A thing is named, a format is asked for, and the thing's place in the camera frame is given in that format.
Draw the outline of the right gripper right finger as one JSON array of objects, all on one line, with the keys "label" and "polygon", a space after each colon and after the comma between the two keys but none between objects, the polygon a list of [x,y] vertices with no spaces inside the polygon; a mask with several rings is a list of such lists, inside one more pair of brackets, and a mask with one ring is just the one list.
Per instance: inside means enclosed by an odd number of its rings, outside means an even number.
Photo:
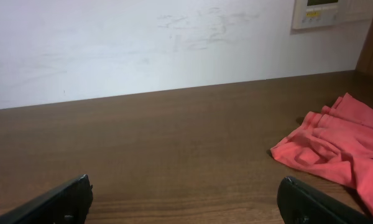
[{"label": "right gripper right finger", "polygon": [[277,206],[285,224],[373,224],[373,218],[291,176],[279,185]]}]

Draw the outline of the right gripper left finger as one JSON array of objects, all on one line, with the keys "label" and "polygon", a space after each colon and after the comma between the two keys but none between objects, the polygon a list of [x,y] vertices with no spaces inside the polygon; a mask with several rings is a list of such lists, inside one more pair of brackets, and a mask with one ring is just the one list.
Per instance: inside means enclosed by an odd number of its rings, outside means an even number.
[{"label": "right gripper left finger", "polygon": [[0,224],[84,224],[92,202],[92,185],[83,174],[1,215]]}]

